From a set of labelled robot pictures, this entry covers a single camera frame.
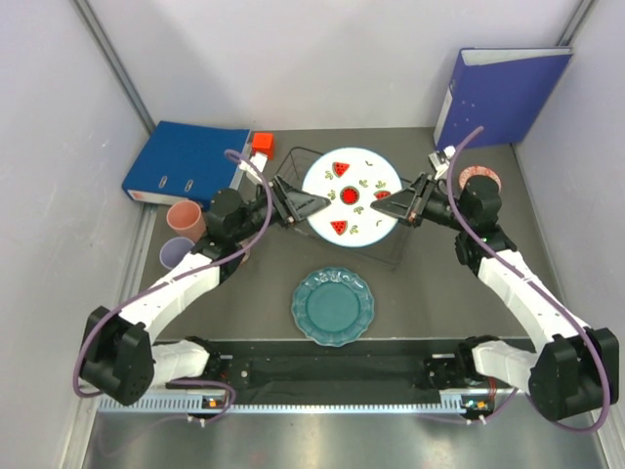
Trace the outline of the white plate with red fruit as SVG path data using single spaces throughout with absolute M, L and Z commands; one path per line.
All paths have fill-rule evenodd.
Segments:
M 302 190 L 330 200 L 308 222 L 321 238 L 341 247 L 366 247 L 384 239 L 397 219 L 371 204 L 402 189 L 393 165 L 370 149 L 341 148 L 322 155 L 307 171 Z

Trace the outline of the blue and orange patterned bowl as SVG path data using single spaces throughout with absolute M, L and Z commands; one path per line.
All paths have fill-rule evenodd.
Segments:
M 491 168 L 482 165 L 469 166 L 461 171 L 458 178 L 460 189 L 464 189 L 468 181 L 475 176 L 488 177 L 497 184 L 499 192 L 502 190 L 502 182 L 497 173 Z

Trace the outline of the pink plastic cup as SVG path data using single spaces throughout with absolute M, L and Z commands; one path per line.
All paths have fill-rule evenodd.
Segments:
M 207 230 L 201 207 L 191 200 L 172 205 L 167 211 L 166 221 L 178 236 L 194 242 L 199 241 Z

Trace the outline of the teal scalloped plate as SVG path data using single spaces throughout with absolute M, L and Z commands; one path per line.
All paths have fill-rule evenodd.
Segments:
M 315 344 L 340 348 L 357 341 L 375 318 L 375 300 L 364 279 L 345 268 L 308 274 L 292 294 L 297 328 Z

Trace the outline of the lilac plastic cup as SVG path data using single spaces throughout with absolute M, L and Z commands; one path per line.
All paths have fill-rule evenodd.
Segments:
M 194 241 L 184 236 L 169 239 L 159 251 L 160 264 L 167 270 L 173 270 L 182 262 L 194 245 Z

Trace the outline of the pink patterned mug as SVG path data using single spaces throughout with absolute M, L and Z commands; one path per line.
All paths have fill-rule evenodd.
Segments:
M 246 251 L 241 258 L 239 266 L 244 265 L 249 260 L 250 256 L 251 256 L 251 251 L 250 250 Z

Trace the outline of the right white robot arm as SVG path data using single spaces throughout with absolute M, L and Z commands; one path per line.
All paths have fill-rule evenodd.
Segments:
M 518 349 L 495 336 L 462 341 L 456 375 L 476 387 L 487 378 L 524 392 L 547 420 L 598 410 L 603 423 L 619 399 L 619 342 L 573 315 L 534 275 L 498 223 L 502 201 L 493 179 L 475 175 L 459 196 L 426 173 L 409 187 L 375 199 L 371 207 L 410 227 L 423 221 L 457 231 L 459 263 L 512 313 L 533 345 Z

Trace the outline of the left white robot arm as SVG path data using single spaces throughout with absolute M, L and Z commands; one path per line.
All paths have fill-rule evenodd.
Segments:
M 216 192 L 205 214 L 206 233 L 174 269 L 121 305 L 98 307 L 88 317 L 73 383 L 86 382 L 96 395 L 122 405 L 182 378 L 204 388 L 215 385 L 222 366 L 210 357 L 206 341 L 157 344 L 158 336 L 195 300 L 224 283 L 270 225 L 290 228 L 329 204 L 280 177 L 262 182 L 250 201 L 234 189 Z

